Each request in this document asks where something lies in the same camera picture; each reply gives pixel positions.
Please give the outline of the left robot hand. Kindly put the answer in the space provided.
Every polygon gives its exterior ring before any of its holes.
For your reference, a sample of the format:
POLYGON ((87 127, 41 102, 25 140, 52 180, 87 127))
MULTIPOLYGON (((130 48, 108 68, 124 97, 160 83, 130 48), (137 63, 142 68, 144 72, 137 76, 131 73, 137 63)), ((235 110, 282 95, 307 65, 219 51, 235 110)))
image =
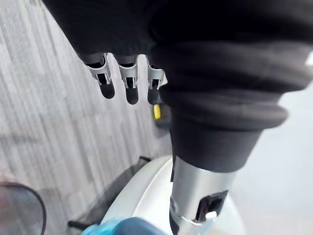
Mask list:
POLYGON ((219 213, 261 133, 281 125, 281 96, 308 87, 310 0, 46 0, 79 58, 112 98, 105 53, 123 72, 148 57, 167 84, 174 166, 173 234, 196 235, 219 213))

